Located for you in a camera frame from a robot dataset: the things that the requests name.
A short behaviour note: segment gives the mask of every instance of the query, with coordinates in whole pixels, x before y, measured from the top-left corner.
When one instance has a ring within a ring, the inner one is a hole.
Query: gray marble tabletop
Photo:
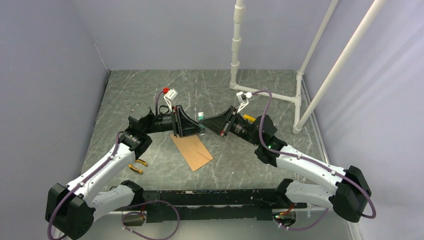
[[[91,142],[82,167],[86,171],[105,155],[114,143],[116,132],[128,126],[128,115],[137,106],[154,108],[157,91],[175,88],[179,94],[174,104],[181,104],[193,119],[198,112],[212,116],[236,104],[236,91],[229,88],[229,70],[114,70],[111,72],[96,119]],[[269,89],[273,93],[294,96],[296,72],[292,70],[239,70],[237,81],[246,87]],[[268,97],[254,96],[241,112],[253,117],[262,114]],[[306,109],[303,100],[301,113]],[[292,132],[295,106],[273,99],[268,115],[278,128],[276,136],[298,150],[321,159],[319,143],[311,121],[300,134]],[[150,134],[153,143],[141,156],[148,167],[143,175],[125,168],[104,188],[131,180],[145,190],[205,190],[275,188],[284,179],[307,181],[299,174],[260,162],[255,146],[232,134],[220,137],[207,132],[199,136],[214,160],[192,171],[175,144],[170,132]]]

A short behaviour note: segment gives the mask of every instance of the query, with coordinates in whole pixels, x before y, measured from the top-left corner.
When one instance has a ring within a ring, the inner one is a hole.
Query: wall
[[[235,0],[72,0],[108,69],[230,69]],[[330,0],[246,0],[243,69],[299,69]]]
[[[372,1],[341,1],[305,80],[314,96]],[[315,113],[333,164],[362,169],[376,219],[365,240],[424,239],[424,1],[388,0]]]
[[[47,239],[47,193],[75,178],[107,71],[70,1],[0,3],[0,233]]]

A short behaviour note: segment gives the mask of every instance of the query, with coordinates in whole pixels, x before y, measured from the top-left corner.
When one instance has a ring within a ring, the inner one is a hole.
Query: purple cable
[[[269,90],[258,90],[258,91],[254,91],[254,92],[252,92],[252,95],[256,95],[256,94],[258,94],[258,93],[268,93],[268,95],[269,95],[268,103],[266,104],[265,109],[263,110],[263,114],[262,114],[262,117],[261,117],[261,119],[260,119],[260,123],[259,123],[259,133],[262,133],[262,131],[263,131],[263,127],[264,127],[264,119],[265,119],[265,115],[267,114],[268,108],[270,107],[270,104],[271,104],[271,100],[272,100],[272,93],[271,93]],[[264,139],[263,139],[263,137],[262,137],[262,134],[259,134],[259,140],[260,140],[260,143],[262,144],[262,146],[263,146],[264,148],[267,148],[267,149],[268,149],[268,151],[270,151],[270,152],[272,152],[272,153],[282,154],[282,155],[287,155],[287,156],[292,156],[292,157],[295,157],[295,158],[297,158],[297,157],[298,157],[298,155],[297,155],[297,154],[294,154],[294,153],[290,153],[290,152],[283,152],[283,151],[277,151],[277,150],[274,150],[274,149],[268,148],[268,147],[267,147],[267,145],[266,145],[266,144],[265,144],[265,142],[264,142]],[[322,164],[322,163],[320,163],[320,162],[318,162],[318,161],[315,161],[315,160],[313,160],[313,159],[311,159],[311,158],[309,158],[309,157],[301,156],[300,158],[301,158],[301,159],[303,159],[303,160],[306,160],[306,161],[308,161],[308,162],[310,162],[310,163],[313,163],[313,164],[315,164],[315,165],[318,165],[318,166],[320,166],[321,168],[323,168],[323,169],[327,170],[327,171],[328,171],[328,172],[330,172],[330,173],[333,171],[331,168],[329,168],[329,167],[325,166],[324,164]],[[364,217],[364,218],[368,218],[368,219],[374,219],[374,218],[376,218],[376,215],[377,215],[376,208],[375,208],[375,206],[374,206],[374,204],[373,204],[373,201],[371,201],[371,198],[370,198],[370,196],[368,195],[368,193],[367,193],[367,192],[366,192],[366,191],[365,191],[365,190],[364,190],[361,186],[359,186],[356,182],[352,181],[351,179],[347,178],[346,176],[344,176],[344,175],[342,175],[342,174],[340,174],[340,173],[338,173],[338,172],[335,172],[335,175],[337,175],[338,177],[340,177],[340,178],[342,178],[342,179],[346,180],[348,183],[352,184],[352,185],[353,185],[355,188],[357,188],[357,189],[361,192],[361,194],[363,194],[363,195],[364,195],[364,197],[366,198],[367,202],[369,203],[369,206],[371,207],[372,215],[365,215],[365,214],[363,214],[363,213],[361,213],[360,215],[361,215],[362,217]]]
[[[100,170],[102,170],[111,160],[112,160],[112,156],[115,156],[118,152],[118,147],[119,147],[119,137],[120,134],[123,133],[123,131],[119,131],[116,134],[116,139],[115,139],[115,147],[113,148],[112,154],[100,165],[98,166],[98,168],[96,168],[92,173],[90,173],[87,177],[85,177],[81,182],[83,182],[84,184],[91,179],[94,175],[96,175]],[[59,202],[59,204],[56,206],[56,208],[54,209],[53,213],[51,214],[50,220],[48,221],[48,227],[47,227],[47,237],[49,240],[62,240],[66,237],[66,235],[63,235],[59,238],[54,238],[52,236],[52,227],[53,227],[53,221],[56,218],[56,215],[58,214],[59,209],[61,209],[62,205],[64,204],[64,202],[73,194],[75,193],[81,186],[79,184],[77,184],[74,188],[72,188],[72,190],[70,192],[68,192],[65,197]]]
[[[160,92],[156,95],[156,97],[154,98],[154,103],[155,103],[155,115],[158,115],[158,103],[159,103],[159,97],[161,96],[161,94],[163,94],[164,91],[160,90]]]
[[[124,224],[124,218],[126,216],[128,216],[128,215],[140,215],[140,216],[144,216],[144,214],[142,214],[141,212],[138,212],[138,211],[128,212],[125,215],[123,215],[122,216],[122,219],[121,219],[122,226],[123,226],[123,228],[125,230],[130,231],[131,233],[133,233],[133,234],[135,234],[135,235],[137,235],[139,237],[142,237],[144,239],[147,239],[147,240],[167,240],[167,239],[170,239],[177,232],[178,227],[180,226],[180,214],[178,213],[178,210],[177,210],[177,208],[175,206],[173,206],[171,203],[169,203],[167,201],[164,201],[164,200],[153,200],[153,201],[146,201],[146,202],[143,202],[143,203],[130,205],[128,207],[129,208],[134,208],[134,207],[139,207],[139,206],[143,206],[143,205],[146,205],[146,204],[153,204],[153,203],[164,203],[164,204],[170,206],[175,211],[175,213],[176,213],[176,226],[175,226],[174,231],[169,236],[164,237],[164,238],[151,238],[151,237],[145,236],[145,235],[143,235],[143,234],[141,234],[141,233],[139,233],[137,231],[134,231],[131,228],[125,226],[125,224]]]
[[[308,230],[308,229],[311,229],[311,228],[313,228],[313,227],[315,227],[315,225],[317,225],[319,222],[321,222],[321,220],[324,218],[324,216],[327,214],[327,212],[329,211],[329,209],[328,208],[326,208],[325,210],[324,210],[324,212],[321,214],[321,216],[319,216],[319,218],[314,222],[314,223],[312,223],[311,225],[309,225],[309,226],[305,226],[305,227],[297,227],[297,228],[291,228],[291,227],[288,227],[288,226],[283,226],[286,230],[288,230],[288,231],[303,231],[303,230]]]

